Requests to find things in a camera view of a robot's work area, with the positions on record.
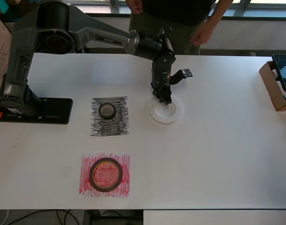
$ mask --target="robotic arm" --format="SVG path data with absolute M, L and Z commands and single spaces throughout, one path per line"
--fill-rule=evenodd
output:
M 49 1 L 15 24 L 0 105 L 16 114 L 38 116 L 44 110 L 42 100 L 27 85 L 33 54 L 72 53 L 91 40 L 118 45 L 129 54 L 153 60 L 153 94 L 160 102 L 171 103 L 170 73 L 175 57 L 163 34 L 154 38 L 134 30 L 124 32 L 87 16 L 77 7 Z

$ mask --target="dark shirt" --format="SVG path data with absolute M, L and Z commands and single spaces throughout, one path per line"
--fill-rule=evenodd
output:
M 146 13 L 185 25 L 197 25 L 210 13 L 215 0 L 143 0 Z

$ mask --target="white tape roll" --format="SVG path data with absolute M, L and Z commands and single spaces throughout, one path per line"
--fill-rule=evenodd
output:
M 172 124 L 178 121 L 182 115 L 181 102 L 174 96 L 171 96 L 172 103 L 165 105 L 160 103 L 154 97 L 148 106 L 149 115 L 160 124 Z

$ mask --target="marker scribbles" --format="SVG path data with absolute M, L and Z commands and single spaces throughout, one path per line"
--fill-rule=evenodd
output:
M 128 134 L 128 107 L 127 98 L 123 97 L 102 97 L 93 98 L 91 104 L 91 136 L 114 136 Z M 99 114 L 99 108 L 110 103 L 116 109 L 116 115 L 111 120 L 103 119 Z
M 119 186 L 114 189 L 113 191 L 109 192 L 100 192 L 93 188 L 90 184 L 90 169 L 93 164 L 102 158 L 112 158 L 115 159 L 122 168 L 122 180 Z M 79 195 L 83 197 L 128 197 L 129 196 L 129 164 L 130 164 L 130 157 L 128 154 L 106 154 L 106 153 L 98 153 L 96 155 L 83 155 L 82 157 L 82 166 L 81 166 L 81 177 L 79 182 Z M 110 165 L 103 165 L 103 168 L 100 170 L 104 171 L 97 171 L 95 174 L 96 182 L 99 186 L 108 186 L 111 183 L 111 179 L 115 179 L 117 174 L 114 168 Z

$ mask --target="black tape roll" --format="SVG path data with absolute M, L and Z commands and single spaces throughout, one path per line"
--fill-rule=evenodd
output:
M 99 108 L 99 115 L 105 120 L 111 120 L 116 116 L 116 108 L 111 103 L 104 103 Z
M 109 163 L 113 163 L 117 169 L 118 169 L 118 179 L 117 179 L 117 182 L 112 185 L 111 187 L 100 187 L 96 184 L 95 180 L 94 180 L 94 173 L 96 171 L 96 169 L 103 163 L 106 163 L 106 162 L 109 162 Z M 97 190 L 97 191 L 100 191 L 100 192 L 109 192 L 109 191 L 113 191 L 115 190 L 121 183 L 122 181 L 122 167 L 121 165 L 113 158 L 101 158 L 99 160 L 97 160 L 93 166 L 91 167 L 90 169 L 90 173 L 89 173 L 89 181 L 90 181 L 90 184 L 92 185 L 92 187 Z

